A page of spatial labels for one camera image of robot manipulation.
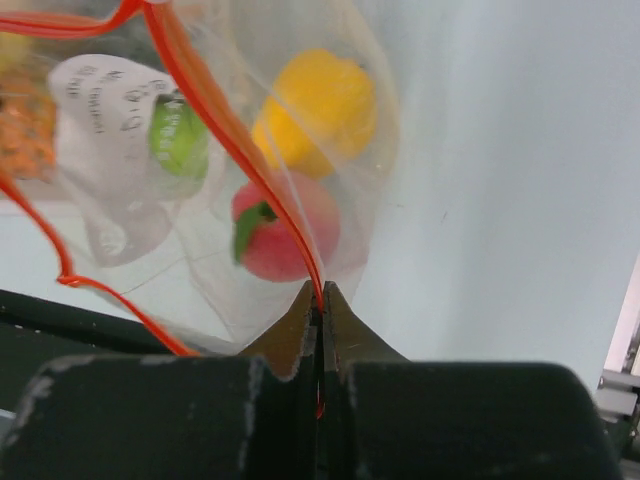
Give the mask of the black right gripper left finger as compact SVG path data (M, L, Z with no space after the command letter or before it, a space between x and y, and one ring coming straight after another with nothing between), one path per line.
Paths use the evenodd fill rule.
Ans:
M285 314L242 352L234 414L239 479L316 477L319 329L316 295L305 283Z

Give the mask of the clear zip bag red zipper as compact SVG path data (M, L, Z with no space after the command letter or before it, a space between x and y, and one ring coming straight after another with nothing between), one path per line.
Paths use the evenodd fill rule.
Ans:
M361 1L5 1L1 193L56 280L233 355L304 287L351 299L395 163Z

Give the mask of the yellow toy bell pepper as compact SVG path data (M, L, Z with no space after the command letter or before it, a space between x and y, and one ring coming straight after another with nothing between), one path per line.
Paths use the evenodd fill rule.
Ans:
M315 48L280 72L251 136L272 169L323 178L367 148L377 118L370 74L353 59Z

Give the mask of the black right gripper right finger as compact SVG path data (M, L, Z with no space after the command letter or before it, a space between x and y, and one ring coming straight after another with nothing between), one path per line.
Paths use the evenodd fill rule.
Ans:
M408 362L327 282L322 313L322 447L330 479L408 479Z

